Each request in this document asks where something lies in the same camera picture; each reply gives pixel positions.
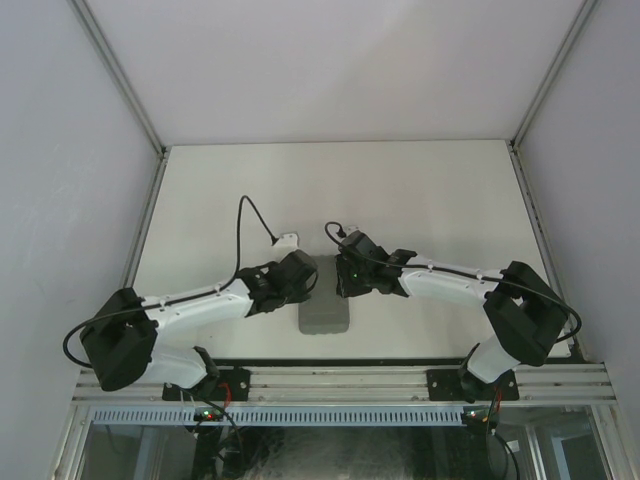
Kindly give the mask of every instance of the black mounting plate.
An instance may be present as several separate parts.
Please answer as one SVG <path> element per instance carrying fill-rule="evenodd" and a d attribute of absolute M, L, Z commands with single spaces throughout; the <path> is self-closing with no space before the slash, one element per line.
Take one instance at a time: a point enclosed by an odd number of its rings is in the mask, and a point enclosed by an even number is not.
<path fill-rule="evenodd" d="M 218 387 L 213 390 L 211 395 L 205 400 L 210 402 L 224 402 L 227 398 L 227 389 L 220 387 L 220 384 L 226 383 L 231 390 L 231 400 L 234 402 L 246 402 L 249 399 L 249 390 L 251 388 L 251 372 L 244 368 L 234 368 L 230 370 L 220 370 L 220 378 L 218 379 Z M 191 395 L 183 393 L 184 400 L 191 401 Z M 167 387 L 165 384 L 162 390 L 162 399 L 167 402 L 180 402 L 180 389 L 171 385 Z"/>
<path fill-rule="evenodd" d="M 502 400 L 519 400 L 518 384 L 516 375 L 513 370 L 504 374 L 506 378 L 502 381 Z M 429 400 L 433 402 L 466 402 L 468 401 L 458 376 L 458 369 L 455 368 L 438 368 L 427 370 L 427 387 L 429 388 Z M 488 401 L 493 400 L 495 389 L 491 386 L 487 387 L 481 398 L 476 400 Z"/>

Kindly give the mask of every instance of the white wall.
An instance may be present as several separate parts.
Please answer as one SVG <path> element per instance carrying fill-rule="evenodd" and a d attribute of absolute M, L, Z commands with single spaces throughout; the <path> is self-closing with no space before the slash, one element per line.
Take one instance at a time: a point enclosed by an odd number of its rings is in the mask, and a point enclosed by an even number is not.
<path fill-rule="evenodd" d="M 0 52 L 0 478 L 35 480 L 78 372 L 62 338 L 118 287 L 155 157 L 66 2 L 3 2 Z"/>
<path fill-rule="evenodd" d="M 168 145 L 511 138 L 582 0 L 89 0 Z"/>
<path fill-rule="evenodd" d="M 584 342 L 640 439 L 640 2 L 602 2 L 523 145 Z"/>

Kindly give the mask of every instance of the metal corner post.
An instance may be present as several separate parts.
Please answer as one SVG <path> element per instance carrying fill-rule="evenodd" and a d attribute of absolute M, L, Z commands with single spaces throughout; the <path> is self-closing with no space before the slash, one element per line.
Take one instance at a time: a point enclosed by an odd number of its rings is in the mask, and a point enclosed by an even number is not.
<path fill-rule="evenodd" d="M 118 57 L 109 44 L 102 28 L 98 24 L 91 7 L 89 7 L 86 0 L 67 0 L 67 2 L 82 25 L 82 28 L 87 33 L 91 44 L 95 48 L 98 56 L 102 60 L 102 63 L 109 72 L 109 75 L 116 84 L 123 100 L 131 109 L 131 113 L 144 130 L 145 135 L 149 139 L 153 149 L 156 151 L 156 154 L 158 154 L 158 158 L 162 158 L 162 155 L 164 154 L 164 146 L 160 141 L 160 137 L 153 127 L 153 124 L 142 106 L 138 95 L 136 95 L 136 92 L 127 78 L 124 69 L 120 65 Z"/>
<path fill-rule="evenodd" d="M 574 18 L 569 30 L 564 36 L 562 42 L 560 43 L 560 47 L 556 52 L 549 68 L 547 69 L 544 77 L 542 78 L 542 82 L 538 86 L 538 89 L 527 108 L 527 111 L 516 130 L 516 134 L 513 137 L 513 145 L 517 148 L 522 144 L 522 140 L 524 139 L 529 127 L 531 126 L 533 120 L 535 119 L 538 111 L 542 107 L 545 99 L 549 95 L 551 91 L 551 87 L 554 85 L 558 75 L 562 71 L 563 67 L 566 65 L 567 59 L 571 54 L 573 47 L 576 45 L 578 40 L 580 39 L 582 33 L 584 32 L 586 26 L 589 23 L 589 20 L 593 17 L 593 13 L 596 11 L 596 8 L 600 4 L 600 0 L 584 0 L 576 17 Z"/>
<path fill-rule="evenodd" d="M 136 272 L 138 271 L 138 266 L 140 265 L 140 258 L 142 256 L 144 242 L 147 239 L 147 233 L 149 232 L 149 227 L 151 225 L 153 210 L 156 206 L 156 202 L 158 201 L 158 195 L 160 194 L 160 186 L 162 185 L 164 172 L 167 169 L 167 161 L 169 160 L 170 152 L 171 150 L 168 149 L 162 155 L 161 161 L 156 167 L 155 175 L 153 176 L 153 180 L 151 181 L 151 184 L 149 186 L 149 190 L 146 196 L 146 202 L 142 210 L 142 216 L 140 217 L 136 235 L 133 240 L 133 244 L 131 245 L 131 250 L 129 251 L 127 263 L 125 265 L 125 270 L 121 282 L 121 285 L 124 287 L 133 286 L 133 281 L 135 279 Z"/>

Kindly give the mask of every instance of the glass panel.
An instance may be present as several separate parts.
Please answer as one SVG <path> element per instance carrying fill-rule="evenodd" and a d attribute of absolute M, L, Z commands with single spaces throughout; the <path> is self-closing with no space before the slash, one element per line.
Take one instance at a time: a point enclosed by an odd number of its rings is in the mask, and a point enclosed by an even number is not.
<path fill-rule="evenodd" d="M 188 480 L 196 439 L 184 427 L 92 425 L 81 480 Z"/>
<path fill-rule="evenodd" d="M 461 427 L 242 427 L 93 425 L 82 480 L 516 479 L 513 458 L 485 435 L 484 410 Z M 582 408 L 502 408 L 498 434 L 522 480 L 608 477 Z"/>

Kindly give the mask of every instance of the white table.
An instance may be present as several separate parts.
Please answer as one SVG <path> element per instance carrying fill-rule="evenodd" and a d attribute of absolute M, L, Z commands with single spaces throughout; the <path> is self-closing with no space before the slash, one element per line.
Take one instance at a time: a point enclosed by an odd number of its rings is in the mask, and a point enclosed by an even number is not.
<path fill-rule="evenodd" d="M 228 278 L 238 200 L 248 194 L 276 235 L 295 231 L 311 255 L 332 254 L 323 225 L 358 225 L 387 251 L 544 275 L 503 141 L 354 142 L 174 147 L 134 282 L 141 295 Z M 272 257 L 250 208 L 242 264 Z M 297 306 L 214 323 L 198 343 L 217 359 L 415 359 L 465 356 L 492 334 L 484 313 L 377 293 L 350 299 L 346 333 L 303 335 Z M 569 355 L 566 344 L 552 356 Z"/>

